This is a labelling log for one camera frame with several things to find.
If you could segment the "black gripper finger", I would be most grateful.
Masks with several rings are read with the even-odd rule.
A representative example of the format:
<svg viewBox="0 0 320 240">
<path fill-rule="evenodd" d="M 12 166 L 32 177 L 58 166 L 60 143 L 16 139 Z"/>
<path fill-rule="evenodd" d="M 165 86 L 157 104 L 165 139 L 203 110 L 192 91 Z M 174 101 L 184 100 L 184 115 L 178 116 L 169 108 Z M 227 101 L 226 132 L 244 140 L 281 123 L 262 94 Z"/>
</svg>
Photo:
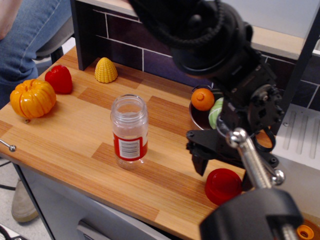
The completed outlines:
<svg viewBox="0 0 320 240">
<path fill-rule="evenodd" d="M 191 159 L 192 159 L 195 171 L 199 175 L 203 176 L 207 168 L 208 161 L 210 160 L 210 154 L 195 153 L 195 154 L 192 154 Z"/>
<path fill-rule="evenodd" d="M 253 184 L 251 183 L 250 177 L 247 172 L 245 172 L 243 176 L 241 187 L 243 192 L 248 192 L 253 188 Z"/>
</svg>

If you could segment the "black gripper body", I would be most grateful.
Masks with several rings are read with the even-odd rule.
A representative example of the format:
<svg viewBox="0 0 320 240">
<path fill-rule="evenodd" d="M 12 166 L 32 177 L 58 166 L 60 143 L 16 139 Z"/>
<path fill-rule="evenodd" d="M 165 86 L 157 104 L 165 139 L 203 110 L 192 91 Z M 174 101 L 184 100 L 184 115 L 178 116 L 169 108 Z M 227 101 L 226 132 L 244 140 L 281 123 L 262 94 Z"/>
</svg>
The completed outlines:
<svg viewBox="0 0 320 240">
<path fill-rule="evenodd" d="M 187 149 L 193 157 L 203 160 L 218 160 L 239 168 L 243 168 L 241 157 L 235 148 L 230 147 L 225 137 L 216 129 L 190 130 L 186 134 L 189 140 Z"/>
</svg>

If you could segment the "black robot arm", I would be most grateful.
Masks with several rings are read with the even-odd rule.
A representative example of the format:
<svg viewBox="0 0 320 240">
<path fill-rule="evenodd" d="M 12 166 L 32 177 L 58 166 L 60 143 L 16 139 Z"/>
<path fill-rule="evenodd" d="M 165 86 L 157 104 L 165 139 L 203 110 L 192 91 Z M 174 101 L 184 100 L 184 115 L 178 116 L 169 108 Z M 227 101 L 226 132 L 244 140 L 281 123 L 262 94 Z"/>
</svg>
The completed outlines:
<svg viewBox="0 0 320 240">
<path fill-rule="evenodd" d="M 260 131 L 271 135 L 284 111 L 276 75 L 251 45 L 252 26 L 220 0 L 132 0 L 130 5 L 169 47 L 182 72 L 210 80 L 223 94 L 216 128 L 186 135 L 196 172 L 203 175 L 208 161 L 218 160 L 245 169 L 245 190 L 282 184 L 278 159 L 256 139 Z"/>
</svg>

